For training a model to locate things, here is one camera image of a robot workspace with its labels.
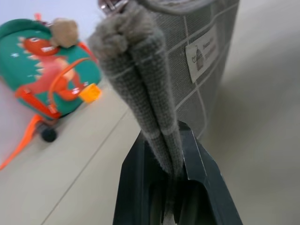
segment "brown plush toy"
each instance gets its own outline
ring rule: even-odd
[[[78,27],[74,20],[57,18],[50,26],[50,30],[52,34],[50,42],[54,47],[69,48],[78,43]]]

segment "white tile floor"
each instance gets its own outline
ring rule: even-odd
[[[245,225],[300,224],[300,1],[242,0],[203,145]]]
[[[112,224],[122,162],[140,128],[109,88],[66,117],[59,137],[36,137],[0,172],[0,224]]]

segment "dinosaur backpack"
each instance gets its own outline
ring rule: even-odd
[[[82,42],[69,48],[55,47],[51,38],[47,24],[37,20],[16,19],[0,26],[0,78],[22,104],[37,113],[16,149],[5,161],[0,160],[0,170],[36,131],[45,141],[54,141],[52,121],[100,93],[96,84],[101,74],[89,49]]]

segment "printed label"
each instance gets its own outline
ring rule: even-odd
[[[219,55],[217,28],[214,25],[208,32],[186,46],[186,57],[192,82],[210,67]]]

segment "orange dinosaur print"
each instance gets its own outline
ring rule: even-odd
[[[69,63],[64,56],[56,56],[59,48],[51,46],[50,42],[45,39],[37,37],[19,38],[19,47],[25,49],[28,53],[28,58],[31,60],[38,60],[36,63],[37,72],[40,75],[35,75],[35,82],[28,83],[19,87],[15,95],[21,96],[24,91],[29,91],[32,94],[39,94],[49,91],[49,88],[57,75],[66,68]],[[68,89],[68,83],[72,82],[74,89]],[[80,91],[85,87],[84,83],[80,82],[78,73],[71,69],[65,73],[56,83],[53,92],[57,93],[64,100],[74,100],[78,97]]]

